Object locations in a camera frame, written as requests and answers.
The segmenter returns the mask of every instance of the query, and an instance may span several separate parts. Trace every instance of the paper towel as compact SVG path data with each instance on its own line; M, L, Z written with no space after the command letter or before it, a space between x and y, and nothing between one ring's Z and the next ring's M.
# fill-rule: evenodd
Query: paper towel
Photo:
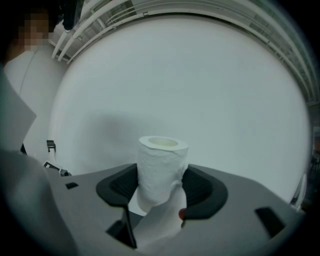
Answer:
M176 184L188 168L188 145L180 140L160 136L139 139L137 154L137 203L146 213L151 207L169 199Z

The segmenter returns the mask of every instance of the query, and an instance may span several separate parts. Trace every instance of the white backdrop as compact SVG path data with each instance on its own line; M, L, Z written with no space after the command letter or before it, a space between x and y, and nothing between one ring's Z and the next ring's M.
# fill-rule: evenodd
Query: white backdrop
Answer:
M49 136L73 175L134 163L138 138L148 135L182 140L191 164L251 178L287 202L311 152L290 73L247 35L205 18L120 29L61 82Z

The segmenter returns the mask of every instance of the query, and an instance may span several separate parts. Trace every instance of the white tissue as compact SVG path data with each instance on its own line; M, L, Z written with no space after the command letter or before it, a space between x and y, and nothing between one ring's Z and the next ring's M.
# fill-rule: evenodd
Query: white tissue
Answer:
M146 213L169 199L188 168L188 145L174 138L145 136L137 155L137 203Z

